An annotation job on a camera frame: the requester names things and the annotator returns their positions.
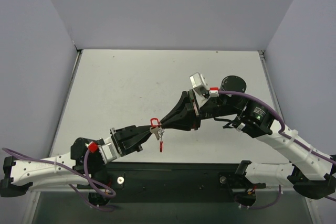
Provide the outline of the red key tag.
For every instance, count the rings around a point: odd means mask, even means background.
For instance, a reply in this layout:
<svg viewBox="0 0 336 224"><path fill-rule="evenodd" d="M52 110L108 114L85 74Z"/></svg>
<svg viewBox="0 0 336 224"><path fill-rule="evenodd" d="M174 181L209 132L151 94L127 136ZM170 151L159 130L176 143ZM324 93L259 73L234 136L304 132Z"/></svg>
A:
<svg viewBox="0 0 336 224"><path fill-rule="evenodd" d="M150 122L151 122L150 132L159 141L161 139L161 123L157 118L150 119Z"/></svg>

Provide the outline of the red handled keyring holder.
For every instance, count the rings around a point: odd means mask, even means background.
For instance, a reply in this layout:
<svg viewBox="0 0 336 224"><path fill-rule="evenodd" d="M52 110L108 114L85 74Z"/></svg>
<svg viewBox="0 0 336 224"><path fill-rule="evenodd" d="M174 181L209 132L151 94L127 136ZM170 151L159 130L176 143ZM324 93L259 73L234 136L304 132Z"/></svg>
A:
<svg viewBox="0 0 336 224"><path fill-rule="evenodd" d="M164 129L161 127L156 127L154 131L156 139L159 141L159 151L160 153L163 152L163 134L164 134Z"/></svg>

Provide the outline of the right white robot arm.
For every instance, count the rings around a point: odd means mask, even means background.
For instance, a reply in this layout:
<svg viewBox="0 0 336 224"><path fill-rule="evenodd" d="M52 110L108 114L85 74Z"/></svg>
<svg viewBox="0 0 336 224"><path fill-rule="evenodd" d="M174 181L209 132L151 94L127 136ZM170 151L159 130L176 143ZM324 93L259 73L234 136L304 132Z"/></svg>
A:
<svg viewBox="0 0 336 224"><path fill-rule="evenodd" d="M269 184L292 187L310 199L335 193L335 156L327 155L288 128L268 104L246 94L247 84L238 76L225 77L220 87L208 87L203 76L190 77L192 90L184 91L176 106L161 120L163 129L197 130L202 120L214 119L267 144L284 156L286 164L259 164L241 161L237 179L250 185Z"/></svg>

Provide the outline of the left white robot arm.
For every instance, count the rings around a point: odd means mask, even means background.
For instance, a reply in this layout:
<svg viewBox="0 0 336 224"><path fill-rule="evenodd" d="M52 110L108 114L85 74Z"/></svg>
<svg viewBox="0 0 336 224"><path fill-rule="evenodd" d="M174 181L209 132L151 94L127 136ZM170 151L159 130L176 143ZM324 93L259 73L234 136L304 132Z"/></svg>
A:
<svg viewBox="0 0 336 224"><path fill-rule="evenodd" d="M32 189L60 185L89 185L104 198L114 198L113 178L106 165L120 157L142 150L142 144L159 127L128 126L111 128L110 137L92 140L79 137L66 154L35 159L5 148L4 178L1 179L1 197L18 197Z"/></svg>

